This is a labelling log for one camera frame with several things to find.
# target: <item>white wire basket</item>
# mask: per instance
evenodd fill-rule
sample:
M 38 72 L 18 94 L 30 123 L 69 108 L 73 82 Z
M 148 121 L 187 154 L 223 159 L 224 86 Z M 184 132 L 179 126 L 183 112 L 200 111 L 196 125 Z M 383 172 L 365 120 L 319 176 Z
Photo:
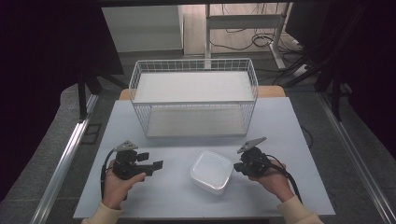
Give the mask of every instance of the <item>white wire basket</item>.
M 250 59 L 138 61 L 129 94 L 146 137 L 244 136 L 258 95 Z

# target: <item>person's hand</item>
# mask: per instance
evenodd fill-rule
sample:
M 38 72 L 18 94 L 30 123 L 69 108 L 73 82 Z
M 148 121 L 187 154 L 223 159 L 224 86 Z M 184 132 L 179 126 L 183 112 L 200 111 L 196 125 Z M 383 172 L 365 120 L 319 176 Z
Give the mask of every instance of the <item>person's hand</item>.
M 277 161 L 271 160 L 271 163 L 282 167 Z M 254 177 L 250 176 L 250 180 L 259 182 L 266 190 L 275 196 L 283 203 L 294 196 L 290 189 L 289 180 L 279 171 L 270 168 L 265 172 L 265 176 Z
M 114 161 L 110 162 L 108 166 L 110 168 L 106 172 L 105 193 L 102 203 L 108 208 L 120 209 L 120 204 L 127 195 L 128 190 L 131 189 L 135 183 L 142 181 L 146 177 L 146 174 L 142 173 L 133 176 L 131 179 L 122 180 L 114 175 L 112 169 L 113 163 Z

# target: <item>white wall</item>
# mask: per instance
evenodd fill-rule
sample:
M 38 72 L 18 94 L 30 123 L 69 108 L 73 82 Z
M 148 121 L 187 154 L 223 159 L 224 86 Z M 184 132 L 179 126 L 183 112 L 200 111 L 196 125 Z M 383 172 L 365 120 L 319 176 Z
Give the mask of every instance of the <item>white wall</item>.
M 102 10 L 117 52 L 182 49 L 178 6 Z

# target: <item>white table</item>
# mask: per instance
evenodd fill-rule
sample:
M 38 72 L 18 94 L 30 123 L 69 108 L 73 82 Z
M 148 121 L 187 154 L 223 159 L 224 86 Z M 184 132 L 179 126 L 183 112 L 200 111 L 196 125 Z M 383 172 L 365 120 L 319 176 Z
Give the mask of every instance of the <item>white table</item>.
M 149 152 L 141 164 L 163 161 L 163 168 L 136 184 L 122 203 L 121 217 L 137 219 L 198 219 L 279 217 L 278 199 L 257 182 L 233 171 L 224 193 L 213 195 L 198 188 L 190 168 L 204 150 L 239 162 L 236 153 L 247 140 L 265 136 L 258 147 L 287 164 L 304 205 L 319 215 L 334 215 L 297 118 L 287 97 L 258 99 L 246 137 L 147 139 L 129 101 L 117 101 L 101 146 L 82 192 L 74 218 L 90 217 L 100 196 L 101 166 L 109 150 L 125 140 Z

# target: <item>sleeve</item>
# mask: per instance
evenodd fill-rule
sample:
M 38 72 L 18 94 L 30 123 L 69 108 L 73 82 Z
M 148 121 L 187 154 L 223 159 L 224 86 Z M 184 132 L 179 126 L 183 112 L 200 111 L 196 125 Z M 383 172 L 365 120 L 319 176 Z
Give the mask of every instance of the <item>sleeve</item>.
M 282 213 L 287 224 L 323 224 L 318 214 L 307 210 L 297 196 L 280 204 L 277 209 Z
M 115 224 L 119 219 L 122 210 L 114 210 L 99 203 L 96 212 L 90 218 L 82 220 L 81 224 Z

